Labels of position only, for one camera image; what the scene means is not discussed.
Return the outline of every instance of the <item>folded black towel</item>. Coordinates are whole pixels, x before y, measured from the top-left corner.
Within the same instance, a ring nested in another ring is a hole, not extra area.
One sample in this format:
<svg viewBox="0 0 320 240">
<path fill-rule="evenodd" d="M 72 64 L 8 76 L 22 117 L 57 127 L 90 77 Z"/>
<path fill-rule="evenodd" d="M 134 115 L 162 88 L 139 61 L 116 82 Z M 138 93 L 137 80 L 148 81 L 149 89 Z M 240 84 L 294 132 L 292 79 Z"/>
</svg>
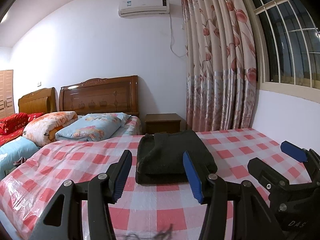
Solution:
<svg viewBox="0 0 320 240">
<path fill-rule="evenodd" d="M 211 153 L 194 131 L 146 134 L 138 146 L 136 182 L 138 184 L 187 182 L 182 162 L 185 151 L 203 163 L 209 172 L 217 172 L 218 168 Z"/>
</svg>

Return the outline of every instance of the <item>pink checkered bedsheet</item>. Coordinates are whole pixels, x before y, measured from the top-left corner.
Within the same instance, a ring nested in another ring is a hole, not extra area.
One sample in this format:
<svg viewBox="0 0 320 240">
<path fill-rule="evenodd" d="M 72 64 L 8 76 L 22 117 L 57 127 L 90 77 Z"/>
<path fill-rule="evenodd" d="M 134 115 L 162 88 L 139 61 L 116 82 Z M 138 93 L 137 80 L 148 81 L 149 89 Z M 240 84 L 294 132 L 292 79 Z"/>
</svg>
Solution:
<svg viewBox="0 0 320 240">
<path fill-rule="evenodd" d="M 309 181 L 303 165 L 282 153 L 278 143 L 253 129 L 197 133 L 215 158 L 217 174 L 226 181 L 248 179 L 268 203 L 268 192 L 249 175 L 247 163 L 259 157 L 291 183 Z M 125 149 L 133 155 L 132 168 L 122 198 L 110 205 L 117 239 L 136 233 L 152 237 L 173 224 L 174 240 L 198 239 L 205 205 L 194 198 L 189 184 L 141 186 L 135 183 L 137 147 L 141 136 L 124 136 L 101 142 L 58 141 L 43 147 L 0 182 L 0 208 L 24 239 L 37 218 L 66 179 L 88 181 L 117 162 Z M 225 239 L 231 238 L 232 202 L 228 202 Z M 83 204 L 84 238 L 90 239 L 87 206 Z"/>
</svg>

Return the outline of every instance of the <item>white wall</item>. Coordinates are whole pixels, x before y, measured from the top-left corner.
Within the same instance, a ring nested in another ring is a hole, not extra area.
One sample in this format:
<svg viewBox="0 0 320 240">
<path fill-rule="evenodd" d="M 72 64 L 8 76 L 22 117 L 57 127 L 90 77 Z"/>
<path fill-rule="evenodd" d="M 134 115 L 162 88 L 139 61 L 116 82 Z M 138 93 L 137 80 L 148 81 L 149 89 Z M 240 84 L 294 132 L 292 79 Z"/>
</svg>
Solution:
<svg viewBox="0 0 320 240">
<path fill-rule="evenodd" d="M 10 69 L 12 48 L 0 46 L 0 70 Z"/>
<path fill-rule="evenodd" d="M 257 90 L 252 128 L 278 143 L 287 140 L 320 154 L 320 104 Z"/>
<path fill-rule="evenodd" d="M 55 87 L 59 93 L 62 86 L 90 78 L 138 75 L 142 121 L 147 113 L 177 113 L 185 119 L 186 64 L 170 50 L 169 15 L 120 18 L 119 1 L 74 0 L 20 39 L 10 62 L 16 110 L 21 96 L 40 88 Z M 173 49 L 183 55 L 181 0 L 169 1 Z"/>
</svg>

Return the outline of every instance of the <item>wardrobe door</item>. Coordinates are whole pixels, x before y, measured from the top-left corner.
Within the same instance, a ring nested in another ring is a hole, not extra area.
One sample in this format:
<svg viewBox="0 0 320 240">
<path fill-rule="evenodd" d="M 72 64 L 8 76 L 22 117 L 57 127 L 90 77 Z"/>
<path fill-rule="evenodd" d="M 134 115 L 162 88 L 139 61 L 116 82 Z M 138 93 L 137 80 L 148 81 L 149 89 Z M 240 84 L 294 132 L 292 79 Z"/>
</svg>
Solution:
<svg viewBox="0 0 320 240">
<path fill-rule="evenodd" d="M 4 100 L 7 116 L 14 114 L 13 103 L 13 70 L 5 70 L 4 73 Z"/>
<path fill-rule="evenodd" d="M 0 71 L 0 119 L 7 117 L 4 99 L 4 73 L 5 70 Z"/>
</svg>

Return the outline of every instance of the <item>red blanket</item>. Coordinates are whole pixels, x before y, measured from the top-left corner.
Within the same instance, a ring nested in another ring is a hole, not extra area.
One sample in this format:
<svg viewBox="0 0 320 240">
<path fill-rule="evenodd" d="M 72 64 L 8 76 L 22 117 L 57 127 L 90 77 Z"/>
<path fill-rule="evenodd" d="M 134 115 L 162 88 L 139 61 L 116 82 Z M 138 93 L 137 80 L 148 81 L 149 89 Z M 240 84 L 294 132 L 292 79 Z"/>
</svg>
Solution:
<svg viewBox="0 0 320 240">
<path fill-rule="evenodd" d="M 0 135 L 9 135 L 28 124 L 26 113 L 17 113 L 0 120 Z"/>
<path fill-rule="evenodd" d="M 44 113 L 28 114 L 28 123 L 30 123 L 34 119 L 37 119 L 38 117 L 41 117 L 43 115 L 44 115 Z"/>
<path fill-rule="evenodd" d="M 20 129 L 16 130 L 15 132 L 8 134 L 8 135 L 0 135 L 0 146 L 4 145 L 7 142 L 10 142 L 14 140 L 15 138 L 18 138 L 19 136 L 22 136 L 24 127 L 21 127 Z"/>
</svg>

